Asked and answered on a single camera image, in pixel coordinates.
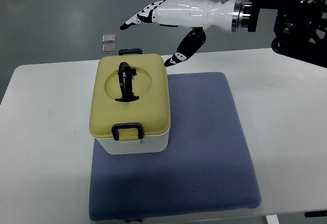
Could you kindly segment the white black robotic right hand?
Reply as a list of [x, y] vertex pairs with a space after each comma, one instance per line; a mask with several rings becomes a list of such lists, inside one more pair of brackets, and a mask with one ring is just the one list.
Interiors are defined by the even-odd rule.
[[153, 2], [120, 26], [126, 30], [140, 23], [156, 23], [164, 27], [185, 27], [190, 32], [183, 38], [175, 53], [165, 61], [173, 66], [188, 60], [205, 43], [205, 30], [210, 27], [234, 33], [242, 22], [241, 0], [162, 0]]

